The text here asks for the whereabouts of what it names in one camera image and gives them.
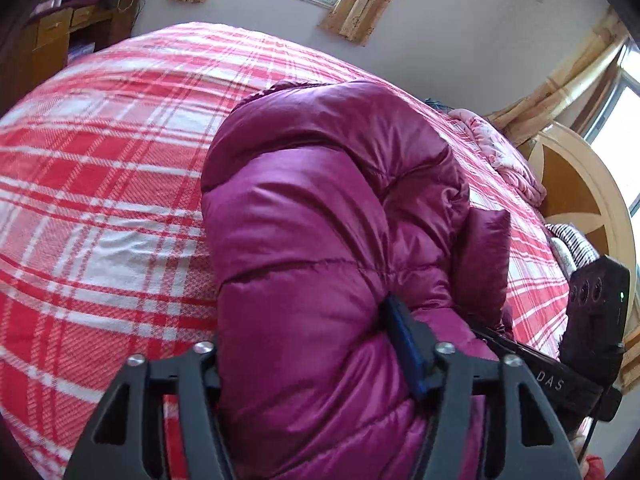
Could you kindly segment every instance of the white wall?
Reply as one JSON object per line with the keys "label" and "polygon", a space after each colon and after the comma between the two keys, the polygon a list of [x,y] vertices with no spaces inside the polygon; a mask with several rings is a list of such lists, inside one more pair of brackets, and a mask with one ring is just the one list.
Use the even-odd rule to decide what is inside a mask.
{"label": "white wall", "polygon": [[615,418],[609,423],[599,422],[593,432],[589,453],[601,456],[607,473],[626,453],[640,428],[640,387],[622,398]]}
{"label": "white wall", "polygon": [[317,28],[301,0],[146,0],[134,32],[203,21],[260,30],[373,72],[414,95],[479,113],[531,92],[607,7],[605,0],[393,0],[366,47]]}

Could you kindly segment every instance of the wooden headboard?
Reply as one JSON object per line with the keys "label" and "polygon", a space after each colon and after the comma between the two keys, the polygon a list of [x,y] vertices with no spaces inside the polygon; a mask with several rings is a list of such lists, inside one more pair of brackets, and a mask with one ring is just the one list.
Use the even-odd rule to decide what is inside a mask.
{"label": "wooden headboard", "polygon": [[548,223],[575,225],[600,254],[631,273],[627,331],[635,328],[636,247],[625,201],[604,163],[584,140],[559,123],[519,147],[546,187],[540,212]]}

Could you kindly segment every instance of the bed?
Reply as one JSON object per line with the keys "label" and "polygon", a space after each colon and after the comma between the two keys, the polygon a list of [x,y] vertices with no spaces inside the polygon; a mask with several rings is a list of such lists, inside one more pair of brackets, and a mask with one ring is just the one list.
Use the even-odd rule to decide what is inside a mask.
{"label": "bed", "polygon": [[[177,25],[79,60],[0,120],[0,413],[44,478],[62,477],[126,356],[168,357],[215,332],[198,178],[226,115],[282,79],[356,78],[392,88],[450,143],[472,205],[511,212],[514,332],[558,354],[566,280],[537,212],[464,128],[325,54]],[[173,461],[175,405],[165,409]]]}

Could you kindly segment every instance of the desk drawer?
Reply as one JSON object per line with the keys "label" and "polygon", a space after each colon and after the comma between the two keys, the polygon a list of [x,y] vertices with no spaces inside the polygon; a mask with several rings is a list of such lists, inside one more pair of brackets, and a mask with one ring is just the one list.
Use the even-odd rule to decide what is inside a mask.
{"label": "desk drawer", "polygon": [[69,50],[69,36],[47,43],[31,53],[31,87],[44,83],[56,75],[66,66],[66,56]]}
{"label": "desk drawer", "polygon": [[71,23],[72,9],[60,10],[46,16],[38,23],[38,41],[36,48],[52,43],[69,33],[69,23]]}
{"label": "desk drawer", "polygon": [[86,22],[91,15],[94,13],[95,5],[90,5],[87,7],[80,7],[74,11],[74,16],[71,18],[71,26],[75,27],[76,25],[80,25],[81,23]]}

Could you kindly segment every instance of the cable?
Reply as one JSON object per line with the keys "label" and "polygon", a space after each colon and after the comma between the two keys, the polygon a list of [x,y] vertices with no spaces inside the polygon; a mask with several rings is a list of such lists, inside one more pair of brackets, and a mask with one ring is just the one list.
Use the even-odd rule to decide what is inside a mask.
{"label": "cable", "polygon": [[593,419],[593,424],[589,428],[589,433],[587,433],[587,438],[584,440],[584,445],[582,446],[582,451],[580,452],[580,455],[578,455],[578,464],[582,463],[582,459],[584,459],[584,456],[587,454],[587,448],[589,447],[589,442],[591,441],[591,437],[593,436],[593,432],[596,429],[596,424],[597,423],[598,423],[597,419],[594,418]]}
{"label": "cable", "polygon": [[136,17],[133,18],[133,25],[131,25],[132,30],[133,30],[133,27],[136,25],[136,22],[138,21],[138,16],[140,15],[140,12],[142,12],[142,9],[145,8],[145,5],[146,5],[146,0],[140,0],[138,4],[138,10],[136,11]]}

